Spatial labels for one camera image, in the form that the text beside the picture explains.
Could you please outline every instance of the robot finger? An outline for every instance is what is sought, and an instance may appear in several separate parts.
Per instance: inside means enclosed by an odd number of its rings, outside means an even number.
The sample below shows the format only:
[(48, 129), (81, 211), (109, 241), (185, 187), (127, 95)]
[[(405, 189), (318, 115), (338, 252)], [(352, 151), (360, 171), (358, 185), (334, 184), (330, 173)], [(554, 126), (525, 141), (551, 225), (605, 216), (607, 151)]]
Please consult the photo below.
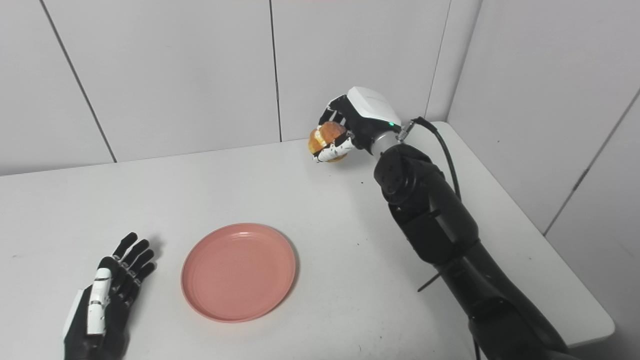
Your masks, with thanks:
[(129, 268), (136, 258), (142, 254), (143, 251), (149, 248), (149, 241), (147, 239), (140, 240), (137, 244), (133, 245), (129, 253), (122, 259), (122, 266)]
[(154, 251), (147, 249), (140, 256), (138, 256), (135, 262), (131, 265), (131, 267), (127, 271), (127, 274), (124, 276), (124, 279), (121, 285), (118, 287), (117, 295), (121, 299), (124, 299), (124, 297), (127, 295), (129, 290), (131, 290), (131, 286), (133, 285), (134, 278), (137, 276), (140, 269), (142, 269), (142, 266), (148, 263), (153, 257), (154, 257)]
[(327, 108), (324, 113), (322, 114), (322, 116), (320, 117), (320, 121), (318, 122), (318, 125), (322, 125), (325, 122), (328, 122), (329, 120), (331, 120), (331, 117), (333, 116), (333, 114), (335, 113), (335, 110), (331, 110), (329, 108)]
[(131, 290), (129, 290), (128, 294), (125, 295), (125, 304), (127, 307), (131, 307), (133, 302), (138, 298), (138, 294), (140, 293), (140, 287), (142, 286), (142, 281), (149, 276), (156, 269), (156, 264), (147, 263), (143, 266), (136, 277), (133, 279), (133, 285), (131, 286)]
[(117, 261), (120, 261), (124, 256), (124, 253), (127, 252), (127, 249), (133, 245), (134, 242), (138, 239), (138, 235), (136, 233), (129, 233), (124, 239), (120, 240), (120, 244), (113, 252), (112, 257)]
[(154, 257), (154, 255), (155, 253), (153, 250), (151, 249), (145, 250), (140, 256), (138, 256), (135, 262), (131, 265), (131, 267), (129, 268), (129, 273), (133, 277), (136, 276), (136, 274), (140, 271), (142, 266), (148, 263)]
[(124, 257), (122, 262), (120, 262), (120, 266), (118, 266), (116, 272), (113, 274), (111, 291), (109, 292), (110, 295), (118, 291), (121, 285), (125, 282), (127, 276), (132, 277), (131, 275), (129, 275), (129, 267), (147, 248), (149, 248), (149, 241), (147, 239), (142, 239), (140, 242), (133, 245), (129, 253)]

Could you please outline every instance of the robotic hand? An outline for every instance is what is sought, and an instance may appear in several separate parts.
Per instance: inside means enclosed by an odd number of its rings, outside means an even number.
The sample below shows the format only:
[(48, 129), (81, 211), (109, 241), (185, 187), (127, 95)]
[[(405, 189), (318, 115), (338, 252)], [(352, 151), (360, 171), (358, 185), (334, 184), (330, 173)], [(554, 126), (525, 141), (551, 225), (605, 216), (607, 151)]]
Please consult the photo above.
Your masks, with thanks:
[(155, 269), (149, 241), (133, 245), (131, 233), (98, 265), (93, 284), (80, 291), (65, 329), (65, 360), (120, 360), (127, 347), (125, 326), (142, 280)]
[(467, 314), (469, 330), (488, 359), (576, 360), (567, 355), (567, 346), (551, 323), (484, 248), (457, 185), (454, 192), (427, 155), (403, 142), (414, 124), (428, 128), (440, 141), (455, 179), (436, 127), (417, 118), (401, 128), (382, 95), (357, 87), (329, 104), (320, 126), (331, 119), (344, 120), (347, 131), (341, 144), (353, 146), (337, 151), (336, 138), (315, 152), (314, 159), (333, 160), (354, 147), (378, 159), (374, 178), (393, 219), (418, 256), (438, 270)]

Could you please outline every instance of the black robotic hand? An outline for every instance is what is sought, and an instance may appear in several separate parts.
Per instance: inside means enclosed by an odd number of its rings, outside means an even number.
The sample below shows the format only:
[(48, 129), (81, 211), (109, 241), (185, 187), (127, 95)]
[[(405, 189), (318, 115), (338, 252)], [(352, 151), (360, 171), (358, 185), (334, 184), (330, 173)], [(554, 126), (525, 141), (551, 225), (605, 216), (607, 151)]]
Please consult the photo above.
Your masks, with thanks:
[(83, 291), (68, 327), (65, 360), (120, 360), (124, 356), (131, 306), (138, 298), (142, 280), (156, 269), (150, 262), (154, 252), (149, 249), (149, 241), (133, 245), (137, 239), (135, 233), (127, 235), (113, 255), (100, 262), (93, 284)]

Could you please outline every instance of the robotic arm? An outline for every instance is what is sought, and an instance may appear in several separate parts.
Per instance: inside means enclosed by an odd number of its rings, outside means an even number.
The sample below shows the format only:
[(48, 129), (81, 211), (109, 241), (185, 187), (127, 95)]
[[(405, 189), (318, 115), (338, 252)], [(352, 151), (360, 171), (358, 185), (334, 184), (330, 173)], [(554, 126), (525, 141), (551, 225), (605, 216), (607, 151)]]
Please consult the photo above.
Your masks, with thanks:
[[(469, 330), (488, 359), (576, 360), (540, 310), (507, 278), (478, 238), (478, 227), (444, 174), (430, 158), (403, 140), (403, 129), (380, 94), (352, 88), (333, 100), (320, 125), (342, 122), (347, 131), (314, 154), (316, 161), (351, 148), (378, 158), (374, 178), (389, 210), (418, 256), (442, 276), (469, 319)], [(343, 144), (343, 151), (336, 147)]]

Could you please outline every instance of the wall seam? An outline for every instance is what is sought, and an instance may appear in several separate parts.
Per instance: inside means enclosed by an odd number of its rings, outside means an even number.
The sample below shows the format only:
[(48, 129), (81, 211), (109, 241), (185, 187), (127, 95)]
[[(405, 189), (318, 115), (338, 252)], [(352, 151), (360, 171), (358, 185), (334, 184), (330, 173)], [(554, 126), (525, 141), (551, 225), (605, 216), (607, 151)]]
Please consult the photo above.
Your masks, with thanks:
[(273, 49), (273, 73), (276, 82), (276, 105), (278, 106), (278, 132), (282, 142), (282, 121), (280, 120), (280, 87), (278, 85), (278, 64), (276, 62), (276, 36), (273, 29), (273, 4), (269, 0), (269, 16), (271, 17), (271, 47)]
[(602, 153), (602, 151), (604, 150), (604, 148), (607, 146), (607, 144), (609, 143), (609, 140), (611, 140), (611, 138), (613, 137), (613, 134), (618, 130), (618, 128), (620, 127), (620, 124), (622, 123), (622, 121), (627, 117), (627, 114), (629, 113), (629, 111), (631, 110), (631, 107), (633, 107), (633, 105), (636, 103), (636, 100), (638, 98), (638, 96), (640, 95), (640, 88), (638, 88), (638, 90), (636, 91), (636, 94), (633, 96), (633, 98), (631, 98), (631, 101), (629, 102), (629, 104), (627, 105), (627, 107), (625, 108), (625, 111), (622, 112), (622, 115), (620, 115), (620, 118), (618, 119), (618, 121), (616, 122), (615, 125), (613, 125), (613, 128), (609, 131), (609, 134), (607, 135), (607, 137), (605, 138), (605, 140), (602, 142), (602, 145), (600, 146), (600, 148), (598, 149), (598, 151), (596, 151), (596, 154), (593, 156), (593, 159), (591, 159), (591, 162), (589, 162), (589, 165), (587, 166), (587, 169), (585, 169), (582, 174), (580, 175), (580, 177), (578, 178), (578, 181), (575, 183), (575, 185), (573, 186), (571, 192), (569, 193), (569, 196), (566, 197), (566, 199), (564, 200), (564, 202), (562, 203), (562, 205), (560, 206), (560, 209), (558, 210), (558, 212), (556, 213), (556, 215), (553, 217), (553, 219), (551, 220), (551, 222), (549, 223), (549, 225), (547, 226), (547, 229), (542, 233), (542, 235), (546, 236), (547, 233), (549, 232), (549, 230), (551, 230), (551, 227), (556, 223), (556, 220), (558, 219), (558, 217), (560, 216), (560, 214), (563, 212), (564, 208), (566, 207), (566, 205), (569, 203), (569, 200), (571, 200), (571, 197), (573, 196), (573, 194), (575, 193), (576, 190), (578, 190), (578, 187), (580, 186), (580, 184), (582, 184), (582, 181), (585, 179), (585, 177), (587, 176), (589, 170), (591, 170), (591, 167), (593, 166), (593, 164), (596, 162), (596, 160), (600, 157), (600, 154)]
[(86, 91), (84, 90), (84, 86), (82, 85), (82, 82), (80, 81), (80, 77), (78, 76), (78, 73), (76, 72), (76, 68), (74, 67), (74, 64), (71, 62), (71, 57), (69, 57), (69, 53), (67, 52), (67, 48), (63, 44), (62, 38), (60, 37), (60, 34), (58, 33), (58, 29), (56, 29), (56, 26), (53, 23), (53, 19), (51, 18), (51, 14), (49, 13), (49, 10), (47, 9), (47, 6), (45, 5), (44, 0), (39, 0), (39, 1), (40, 1), (40, 5), (42, 5), (42, 10), (44, 10), (45, 15), (47, 16), (47, 20), (49, 20), (49, 25), (51, 25), (51, 29), (53, 30), (53, 33), (54, 33), (54, 35), (56, 37), (56, 40), (58, 41), (58, 45), (60, 45), (60, 49), (62, 49), (62, 53), (65, 55), (65, 59), (67, 60), (67, 64), (69, 65), (69, 68), (71, 68), (71, 73), (73, 73), (74, 79), (76, 79), (76, 83), (77, 83), (78, 87), (80, 88), (80, 92), (82, 93), (82, 95), (84, 97), (84, 101), (86, 102), (87, 106), (89, 107), (89, 111), (91, 112), (91, 115), (93, 117), (93, 121), (95, 122), (95, 125), (98, 127), (98, 131), (100, 132), (100, 135), (102, 137), (102, 140), (104, 141), (104, 144), (107, 146), (107, 150), (109, 151), (109, 155), (111, 156), (111, 159), (113, 160), (113, 162), (117, 163), (118, 160), (116, 160), (116, 156), (113, 154), (113, 149), (111, 148), (111, 145), (109, 144), (109, 140), (107, 140), (107, 136), (104, 134), (104, 130), (102, 130), (102, 125), (100, 124), (100, 121), (98, 121), (98, 116), (95, 114), (95, 111), (93, 110), (93, 106), (91, 105), (91, 101), (89, 101), (89, 97), (88, 97)]

